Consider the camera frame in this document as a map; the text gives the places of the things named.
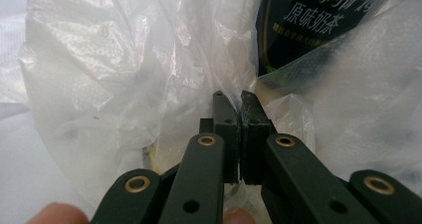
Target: plastic bag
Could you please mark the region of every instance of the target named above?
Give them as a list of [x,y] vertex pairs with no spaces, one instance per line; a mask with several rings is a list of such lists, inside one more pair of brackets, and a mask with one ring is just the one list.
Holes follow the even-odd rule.
[[258,2],[28,1],[20,62],[35,124],[94,206],[118,176],[150,167],[153,143],[156,170],[176,164],[213,92],[240,105],[255,83]]
[[267,101],[304,96],[314,117],[316,156],[335,175],[348,180],[351,172],[371,168],[420,196],[421,6],[422,0],[407,0],[262,77],[258,88]]

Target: black label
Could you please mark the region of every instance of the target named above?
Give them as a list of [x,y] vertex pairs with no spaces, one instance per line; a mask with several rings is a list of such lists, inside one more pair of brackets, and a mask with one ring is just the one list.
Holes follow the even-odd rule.
[[355,27],[378,0],[263,0],[257,20],[259,76]]

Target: hand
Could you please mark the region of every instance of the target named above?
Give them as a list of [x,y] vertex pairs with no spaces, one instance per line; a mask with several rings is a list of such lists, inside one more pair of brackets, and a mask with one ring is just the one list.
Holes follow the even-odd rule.
[[[88,218],[78,208],[69,204],[53,203],[45,207],[27,224],[89,224]],[[223,224],[255,224],[245,209],[232,208],[224,213]]]

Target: round hole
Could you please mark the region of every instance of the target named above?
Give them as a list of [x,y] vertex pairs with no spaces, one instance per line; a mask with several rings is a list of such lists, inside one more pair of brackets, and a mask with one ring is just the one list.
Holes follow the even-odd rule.
[[393,185],[380,177],[367,176],[363,178],[363,183],[366,187],[379,194],[392,195],[395,192]]
[[199,202],[195,200],[189,200],[183,204],[183,210],[187,213],[195,213],[199,210]]
[[215,138],[213,136],[201,136],[198,138],[198,142],[201,145],[209,146],[215,143]]
[[276,138],[276,143],[281,146],[290,147],[295,145],[295,141],[286,136],[279,136]]
[[347,213],[347,207],[339,201],[335,201],[335,200],[330,201],[329,208],[331,208],[331,210],[339,214]]
[[251,124],[260,124],[260,120],[259,119],[252,119],[251,121],[250,121],[250,123]]
[[134,176],[130,178],[124,185],[124,189],[130,193],[137,193],[145,190],[150,184],[150,180],[146,176]]

